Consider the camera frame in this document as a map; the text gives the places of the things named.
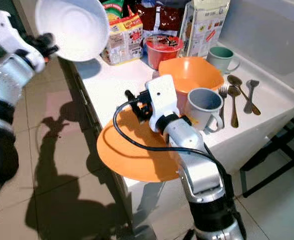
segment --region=tiled floor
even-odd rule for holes
[[[94,130],[67,82],[54,59],[25,87],[17,105],[13,125],[19,170],[0,191],[1,240],[123,234],[127,217],[121,200],[97,156]],[[249,186],[287,160],[281,152],[270,155],[247,174]],[[238,174],[234,182],[240,193]],[[294,168],[250,197],[239,197],[236,205],[249,240],[294,240]]]

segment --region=black cable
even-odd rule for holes
[[[131,139],[129,136],[127,136],[118,126],[117,123],[117,116],[118,114],[124,109],[125,106],[138,102],[138,99],[134,99],[134,100],[130,100],[128,102],[123,103],[120,107],[118,107],[118,109],[116,110],[116,112],[113,115],[113,125],[115,127],[115,129],[117,130],[117,132],[124,137],[127,141],[129,141],[130,143],[136,145],[139,148],[142,149],[146,149],[149,151],[154,151],[154,152],[171,152],[171,151],[175,151],[175,152],[187,152],[187,153],[195,153],[195,154],[199,154],[202,155],[204,157],[207,157],[211,162],[215,163],[217,165],[218,171],[221,175],[222,178],[222,182],[224,183],[225,186],[225,190],[226,190],[226,196],[229,199],[232,199],[234,196],[233,193],[233,187],[232,187],[232,181],[231,181],[231,176],[229,174],[227,174],[225,168],[222,166],[222,164],[215,159],[215,157],[211,154],[211,152],[208,150],[208,147],[205,145],[206,150],[210,153],[205,153],[201,150],[198,149],[193,149],[193,148],[186,148],[186,147],[154,147],[154,146],[145,146],[142,145],[138,142],[136,142],[135,140]]]

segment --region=white countertop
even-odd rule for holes
[[[255,89],[253,102],[262,114],[257,116],[253,113],[244,113],[246,100],[241,95],[236,98],[239,127],[231,127],[232,99],[228,96],[225,101],[225,128],[216,133],[203,134],[208,147],[213,147],[247,130],[256,128],[294,108],[292,88],[241,56],[236,54],[236,58],[241,61],[241,66],[233,74],[243,81],[242,89],[245,93],[249,92],[245,85],[248,80],[260,81],[259,86]],[[124,92],[131,90],[137,95],[145,90],[145,83],[152,79],[154,72],[142,60],[110,66],[98,57],[87,62],[75,62],[75,66],[102,127],[112,119],[116,107],[127,101]],[[125,178],[125,181],[128,186],[139,182],[128,178]]]

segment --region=fork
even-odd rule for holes
[[[228,96],[228,89],[229,89],[229,84],[228,83],[224,83],[220,88],[219,88],[219,95],[222,97],[223,99],[223,105],[222,105],[222,108],[220,109],[220,112],[219,112],[219,116],[221,117],[222,119],[222,123],[223,123],[223,126],[222,128],[224,129],[225,127],[225,115],[224,115],[224,109],[225,109],[225,99],[226,97]]]

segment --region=spoon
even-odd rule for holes
[[[257,87],[259,85],[259,81],[257,80],[249,80],[247,81],[246,85],[249,88],[250,92],[249,92],[249,99],[250,101],[247,101],[245,108],[243,109],[243,111],[247,114],[252,113],[252,95],[253,95],[253,90],[255,89],[255,87]]]
[[[229,76],[228,76],[228,81],[229,81],[229,83],[231,83],[232,85],[236,86],[236,87],[240,90],[240,92],[243,94],[243,96],[245,97],[245,99],[246,99],[247,101],[251,102],[253,113],[254,113],[255,115],[260,115],[261,112],[260,112],[260,110],[257,108],[257,106],[255,106],[255,105],[253,104],[253,102],[250,101],[250,99],[248,98],[248,96],[242,91],[242,89],[241,89],[241,84],[242,84],[241,79],[238,78],[237,76],[229,75]]]
[[[232,97],[233,107],[232,107],[232,117],[231,117],[231,126],[237,128],[239,126],[237,110],[236,110],[236,97],[241,94],[239,89],[235,86],[230,86],[228,89],[228,94]]]

